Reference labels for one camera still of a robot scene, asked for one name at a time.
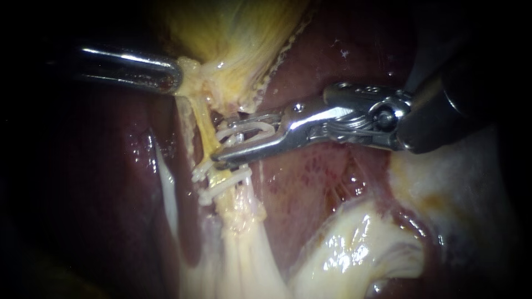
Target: dark background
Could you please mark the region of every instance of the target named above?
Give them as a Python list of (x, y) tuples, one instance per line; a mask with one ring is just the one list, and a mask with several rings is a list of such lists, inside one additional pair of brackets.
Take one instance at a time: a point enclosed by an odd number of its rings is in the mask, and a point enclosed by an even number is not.
[[(437, 9), (420, 9), (427, 3), (433, 3)], [(523, 62), (529, 54), (521, 54), (519, 46), (526, 39), (525, 27), (515, 22), (521, 19), (520, 8), (509, 3), (463, 1), (394, 1), (393, 4), (378, 1), (376, 5), (388, 9), (397, 5), (412, 7), (412, 13), (417, 14), (413, 17), (419, 20), (418, 29), (427, 29), (426, 32), (434, 36), (433, 43), (425, 45), (424, 49), (434, 53), (434, 68), (441, 62), (438, 57), (445, 56), (442, 49), (446, 43), (464, 30), (474, 33), (478, 55), (485, 61), (483, 73), (489, 79), (486, 89), (500, 105), (494, 120), (501, 132), (499, 148), (505, 185), (524, 227), (530, 198), (527, 192), (530, 163), (525, 150), (530, 105), (527, 82), (523, 80), (527, 77), (524, 72), (528, 71)], [(53, 140), (54, 131), (76, 105), (73, 94), (105, 88), (64, 81), (51, 75), (44, 62), (79, 39), (154, 54), (163, 54), (163, 51), (152, 33), (146, 1), (21, 2), (15, 6), (17, 8), (7, 12), (14, 20), (4, 24), (8, 84), (2, 101), (4, 106), (0, 109), (0, 208), (15, 219), (23, 231), (31, 231), (34, 225), (31, 215), (39, 211), (22, 199), (35, 199), (39, 195), (39, 190), (32, 188), (32, 182), (39, 178), (31, 174), (32, 167), (41, 165), (40, 159), (43, 159), (42, 150), (36, 146), (47, 146), (47, 142)], [(2, 258), (8, 260), (17, 253), (2, 254)]]

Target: yellow tissue strand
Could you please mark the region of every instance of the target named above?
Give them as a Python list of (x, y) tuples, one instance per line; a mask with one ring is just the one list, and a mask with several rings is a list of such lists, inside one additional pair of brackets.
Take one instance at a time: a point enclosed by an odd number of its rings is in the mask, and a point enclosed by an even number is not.
[(293, 33), (309, 0), (159, 0), (156, 19), (171, 54), (201, 63), (198, 88), (222, 115), (254, 112), (260, 81)]
[[(199, 62), (187, 57), (180, 57), (177, 60), (177, 64), (183, 70), (183, 83), (176, 96), (186, 97), (190, 103), (203, 146), (203, 160), (200, 164), (205, 163), (206, 160), (210, 159), (211, 154), (221, 146), (216, 138), (216, 130), (212, 125), (211, 112), (208, 107), (211, 94), (203, 86), (204, 79), (200, 73)], [(210, 169), (208, 174), (209, 187), (226, 180), (230, 176), (230, 171)]]

